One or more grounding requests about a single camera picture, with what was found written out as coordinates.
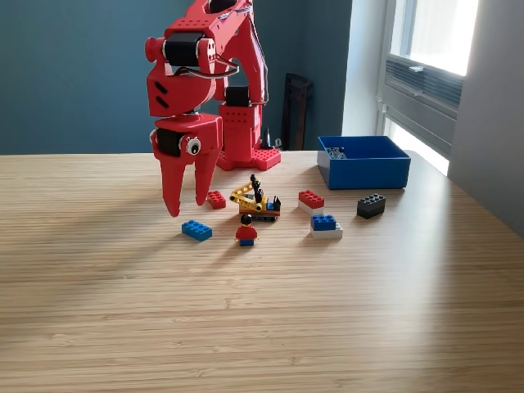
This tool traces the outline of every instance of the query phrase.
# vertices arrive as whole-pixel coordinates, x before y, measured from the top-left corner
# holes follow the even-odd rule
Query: wire
[[[227,59],[225,59],[224,57],[222,57],[222,55],[219,55],[218,53],[216,54],[216,56],[218,57],[217,61],[218,63],[221,63],[221,64],[224,64],[226,66],[230,66],[230,67],[233,67],[233,70],[230,70],[230,71],[226,71],[226,72],[221,72],[221,73],[218,73],[218,74],[206,74],[204,72],[201,72],[199,70],[194,70],[192,68],[187,68],[187,67],[180,67],[176,70],[176,72],[174,73],[174,76],[180,76],[180,75],[185,75],[185,74],[192,74],[192,75],[195,75],[199,78],[203,78],[203,79],[223,79],[223,78],[227,78],[229,76],[233,76],[235,74],[238,74],[238,71],[240,71],[240,66],[236,63],[233,63],[232,61],[229,61]]]

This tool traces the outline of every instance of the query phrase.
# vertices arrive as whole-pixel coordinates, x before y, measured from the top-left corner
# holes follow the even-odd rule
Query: lego vehicle
[[[281,203],[278,196],[275,196],[273,201],[264,196],[264,191],[260,189],[260,181],[253,174],[248,184],[231,193],[229,200],[239,205],[241,215],[251,215],[253,221],[274,223],[280,216]]]

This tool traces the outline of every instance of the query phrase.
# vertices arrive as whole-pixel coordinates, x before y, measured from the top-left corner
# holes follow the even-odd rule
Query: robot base
[[[277,149],[255,150],[255,158],[251,162],[237,162],[228,160],[225,152],[221,151],[217,166],[222,170],[233,170],[235,168],[257,168],[258,170],[268,170],[280,163],[282,156]]]

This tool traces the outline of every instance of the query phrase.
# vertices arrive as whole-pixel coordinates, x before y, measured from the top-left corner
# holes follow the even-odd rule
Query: black lego brick
[[[357,215],[359,217],[362,217],[363,219],[371,219],[372,217],[375,217],[376,215],[381,215],[384,213],[385,207],[381,207],[380,209],[375,209],[372,211],[365,211],[361,209],[357,209]]]
[[[357,215],[365,219],[371,219],[375,215],[384,213],[386,209],[386,198],[382,195],[372,194],[359,200]]]

